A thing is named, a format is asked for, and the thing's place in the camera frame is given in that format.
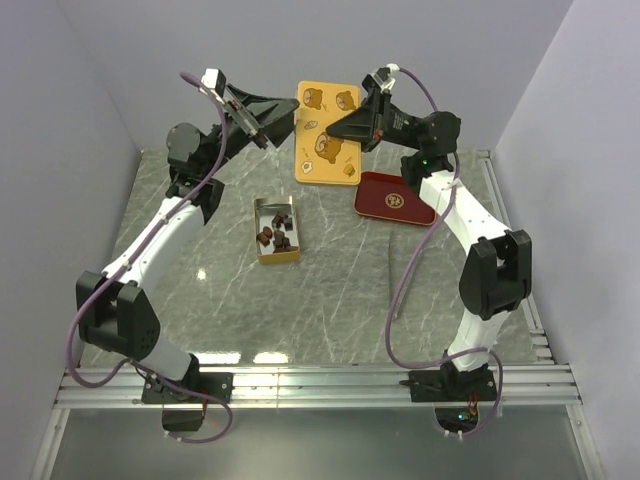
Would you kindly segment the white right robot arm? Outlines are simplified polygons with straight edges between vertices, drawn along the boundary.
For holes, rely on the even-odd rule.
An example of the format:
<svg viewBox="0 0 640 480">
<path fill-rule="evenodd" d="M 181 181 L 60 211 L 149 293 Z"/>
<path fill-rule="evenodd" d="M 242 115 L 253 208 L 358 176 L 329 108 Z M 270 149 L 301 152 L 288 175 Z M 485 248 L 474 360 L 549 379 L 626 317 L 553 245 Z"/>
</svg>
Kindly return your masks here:
<svg viewBox="0 0 640 480">
<path fill-rule="evenodd" d="M 401 160 L 406 186 L 446 225 L 466 255 L 459 296 L 464 311 L 445 350 L 440 386 L 452 399 L 474 387 L 491 357 L 497 335 L 532 290 L 532 240 L 496 219 L 460 178 L 457 139 L 461 121 L 451 112 L 418 118 L 391 107 L 377 130 L 380 140 L 414 149 Z"/>
</svg>

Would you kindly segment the silver tin lid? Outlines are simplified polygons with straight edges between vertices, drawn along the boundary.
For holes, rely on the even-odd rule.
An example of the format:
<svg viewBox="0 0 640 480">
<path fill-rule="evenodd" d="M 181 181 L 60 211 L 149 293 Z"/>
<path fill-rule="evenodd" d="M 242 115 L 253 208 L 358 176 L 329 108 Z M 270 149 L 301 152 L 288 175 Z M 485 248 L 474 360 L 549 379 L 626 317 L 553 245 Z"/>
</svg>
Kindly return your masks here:
<svg viewBox="0 0 640 480">
<path fill-rule="evenodd" d="M 360 106 L 356 85 L 302 81 L 295 112 L 294 173 L 301 184 L 356 186 L 361 180 L 361 147 L 331 136 L 328 127 Z"/>
</svg>

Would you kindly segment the silver metal tweezers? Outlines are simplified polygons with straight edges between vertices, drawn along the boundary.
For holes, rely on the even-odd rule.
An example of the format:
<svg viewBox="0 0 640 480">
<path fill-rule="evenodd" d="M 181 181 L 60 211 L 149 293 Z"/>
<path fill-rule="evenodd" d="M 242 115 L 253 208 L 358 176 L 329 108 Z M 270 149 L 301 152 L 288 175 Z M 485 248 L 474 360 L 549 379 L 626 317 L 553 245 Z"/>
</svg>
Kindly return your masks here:
<svg viewBox="0 0 640 480">
<path fill-rule="evenodd" d="M 405 246 L 401 235 L 396 231 L 390 232 L 388 241 L 388 300 L 392 305 L 399 280 L 404 270 Z"/>
</svg>

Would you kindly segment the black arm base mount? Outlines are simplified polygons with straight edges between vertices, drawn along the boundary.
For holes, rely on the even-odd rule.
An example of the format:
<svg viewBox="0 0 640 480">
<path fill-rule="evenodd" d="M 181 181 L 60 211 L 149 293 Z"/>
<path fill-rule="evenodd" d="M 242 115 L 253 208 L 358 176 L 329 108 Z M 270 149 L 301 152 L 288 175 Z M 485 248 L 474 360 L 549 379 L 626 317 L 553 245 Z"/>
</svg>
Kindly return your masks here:
<svg viewBox="0 0 640 480">
<path fill-rule="evenodd" d="M 465 372 L 450 363 L 439 370 L 413 370 L 399 384 L 409 388 L 413 403 L 493 401 L 498 397 L 497 382 L 487 365 Z"/>
</svg>

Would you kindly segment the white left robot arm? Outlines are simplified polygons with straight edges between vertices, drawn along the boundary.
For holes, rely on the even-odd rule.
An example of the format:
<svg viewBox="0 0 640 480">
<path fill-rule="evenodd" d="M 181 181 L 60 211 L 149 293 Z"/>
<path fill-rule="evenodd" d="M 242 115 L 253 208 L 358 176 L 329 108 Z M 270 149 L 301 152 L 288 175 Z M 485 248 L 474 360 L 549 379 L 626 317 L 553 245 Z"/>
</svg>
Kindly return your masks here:
<svg viewBox="0 0 640 480">
<path fill-rule="evenodd" d="M 79 278 L 73 332 L 180 402 L 228 396 L 231 375 L 206 370 L 213 353 L 373 359 L 388 229 L 341 192 L 294 190 L 276 143 L 293 130 L 295 100 L 240 93 L 253 128 L 218 93 L 207 98 L 219 116 L 209 132 L 181 123 L 168 133 L 170 181 L 146 227 Z"/>
</svg>

